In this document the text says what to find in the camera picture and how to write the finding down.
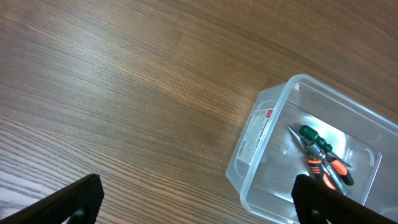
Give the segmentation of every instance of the white label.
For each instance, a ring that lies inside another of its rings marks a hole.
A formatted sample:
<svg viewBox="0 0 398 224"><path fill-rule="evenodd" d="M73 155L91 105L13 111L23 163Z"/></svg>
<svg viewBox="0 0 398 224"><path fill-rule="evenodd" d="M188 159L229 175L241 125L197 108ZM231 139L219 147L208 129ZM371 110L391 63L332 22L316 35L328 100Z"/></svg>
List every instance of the white label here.
<svg viewBox="0 0 398 224"><path fill-rule="evenodd" d="M266 109L257 110L253 113L246 134L239 147L238 155L236 155L236 158L247 165L250 165L253 159L254 152L259 146L261 136L271 117L272 111L273 109Z"/></svg>

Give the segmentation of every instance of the green screwdriver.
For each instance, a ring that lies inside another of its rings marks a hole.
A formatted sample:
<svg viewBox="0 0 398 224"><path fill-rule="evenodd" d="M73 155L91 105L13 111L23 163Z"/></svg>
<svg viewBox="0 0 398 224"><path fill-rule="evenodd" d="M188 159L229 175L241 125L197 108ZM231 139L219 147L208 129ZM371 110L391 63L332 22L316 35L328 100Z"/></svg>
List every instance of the green screwdriver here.
<svg viewBox="0 0 398 224"><path fill-rule="evenodd" d="M330 153L332 156L334 156L337 160L342 162L344 165L351 167L347 162L344 160L340 159L334 152L332 152L333 147L328 144L321 136L319 136L318 132L311 128L308 125L301 125L300 127L300 134L304 137L306 137L309 141L316 142L321 149L325 151L325 153Z"/></svg>

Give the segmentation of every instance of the plastic container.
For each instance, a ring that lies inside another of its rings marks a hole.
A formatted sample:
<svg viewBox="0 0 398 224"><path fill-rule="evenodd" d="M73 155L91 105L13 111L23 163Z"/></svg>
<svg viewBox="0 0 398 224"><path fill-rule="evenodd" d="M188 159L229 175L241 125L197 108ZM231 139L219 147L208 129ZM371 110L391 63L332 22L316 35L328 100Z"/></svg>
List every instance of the plastic container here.
<svg viewBox="0 0 398 224"><path fill-rule="evenodd" d="M398 221L398 126L308 75L262 91L251 111L226 171L247 211L298 223L290 193L296 175L311 172L287 130L295 123L315 128L351 164L349 198Z"/></svg>

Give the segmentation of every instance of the green handle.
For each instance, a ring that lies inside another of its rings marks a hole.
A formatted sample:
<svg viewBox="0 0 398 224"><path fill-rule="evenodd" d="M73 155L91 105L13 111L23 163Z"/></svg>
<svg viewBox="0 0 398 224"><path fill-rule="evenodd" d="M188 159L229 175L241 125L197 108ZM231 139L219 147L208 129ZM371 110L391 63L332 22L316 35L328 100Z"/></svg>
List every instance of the green handle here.
<svg viewBox="0 0 398 224"><path fill-rule="evenodd" d="M300 127L300 134L306 137L309 141L316 142L325 152L331 152L333 149L330 144L328 144L323 138L321 138L321 136L319 136L316 130L312 129L308 125L302 125Z"/></svg>

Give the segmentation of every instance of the wood grain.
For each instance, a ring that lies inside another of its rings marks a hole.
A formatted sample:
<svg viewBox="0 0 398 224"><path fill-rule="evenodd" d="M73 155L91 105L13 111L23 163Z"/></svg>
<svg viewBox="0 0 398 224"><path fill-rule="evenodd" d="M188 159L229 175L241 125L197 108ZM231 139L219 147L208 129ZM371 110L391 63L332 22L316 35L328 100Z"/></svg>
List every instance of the wood grain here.
<svg viewBox="0 0 398 224"><path fill-rule="evenodd" d="M0 2L0 218L89 173L98 223L261 223L225 177L258 93L307 73L398 122L398 3Z"/></svg>

